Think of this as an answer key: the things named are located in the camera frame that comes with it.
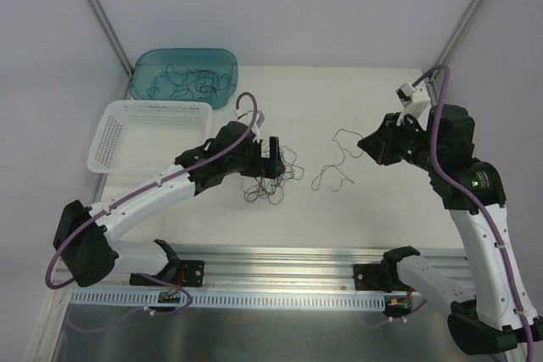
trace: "white wall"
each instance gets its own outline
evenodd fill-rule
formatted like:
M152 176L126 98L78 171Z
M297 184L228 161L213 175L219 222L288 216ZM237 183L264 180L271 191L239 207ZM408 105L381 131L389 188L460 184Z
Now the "white wall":
M243 65L426 68L469 0L100 0L134 63L223 47Z
M501 172L520 269L543 314L543 0L486 0L451 69L450 101L475 118L476 153Z
M87 150L126 77L85 0L0 0L0 360L23 358L53 234L89 199Z

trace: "white plastic basket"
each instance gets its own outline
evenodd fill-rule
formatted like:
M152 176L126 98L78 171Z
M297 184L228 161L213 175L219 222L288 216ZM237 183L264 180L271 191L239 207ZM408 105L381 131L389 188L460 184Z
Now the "white plastic basket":
M92 139L87 167L95 173L161 171L210 137L211 113L199 102L112 102Z

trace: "white work surface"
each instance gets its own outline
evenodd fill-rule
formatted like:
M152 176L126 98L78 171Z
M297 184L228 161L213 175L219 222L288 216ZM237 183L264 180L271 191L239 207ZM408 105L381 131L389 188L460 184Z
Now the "white work surface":
M341 170L354 185L344 182L340 191L332 192L342 177L331 169L320 190L311 190L321 168L341 160L331 140L336 131L345 128L364 136L374 132L385 114L401 110L395 89L420 74L398 69L239 67L238 90L225 108L214 111L212 136L235 119L236 96L252 92L266 117L261 138L278 136L281 145L293 149L299 156L296 164L305 168L303 179L287 181L284 200L271 205L265 199L246 203L241 176L230 175L220 186L146 220L125 239L268 247L461 248L428 175L412 165L383 167L365 154L358 159L347 155ZM242 108L250 109L248 98ZM357 136L343 134L339 140L354 154L360 152ZM138 181L111 175L103 197L118 195ZM247 179L245 186L252 181Z

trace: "blue transparent container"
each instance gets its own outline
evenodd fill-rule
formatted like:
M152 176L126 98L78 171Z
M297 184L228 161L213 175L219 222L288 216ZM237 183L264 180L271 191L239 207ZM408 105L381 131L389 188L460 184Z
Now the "blue transparent container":
M130 84L134 99L205 102L220 109L236 91L238 62L219 48L163 48L142 55Z

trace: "white robotic arm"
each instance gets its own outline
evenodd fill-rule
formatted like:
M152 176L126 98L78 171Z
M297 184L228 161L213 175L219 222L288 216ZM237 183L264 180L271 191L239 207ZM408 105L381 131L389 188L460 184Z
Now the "white robotic arm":
M285 171L276 137L270 137L269 155L262 157L258 135L264 116L250 96L254 103L252 114L239 115L238 121L223 126L214 139L182 153L155 178L117 198L87 208L79 201L66 205L53 240L57 253L46 273L48 287L60 288L72 281L87 287L109 273L131 273L130 283L134 285L150 284L141 274L166 283L179 282L183 265L166 242L135 243L120 239L142 220L169 205L218 186L226 175L239 173L276 179ZM55 285L51 275L58 258L62 258L73 279Z
M363 281L388 292L394 285L420 292L449 315L451 335L466 354L498 354L519 343L540 341L543 319L525 291L512 251L501 178L494 166L473 158L474 121L466 109L444 105L440 97L438 107L430 111L427 130L418 124L429 102L415 91L419 81L397 91L404 111L386 114L378 130L358 146L378 164L405 160L428 172L460 232L475 293L442 276L411 247L387 252L380 268L368 266L362 272ZM417 108L410 109L414 103Z

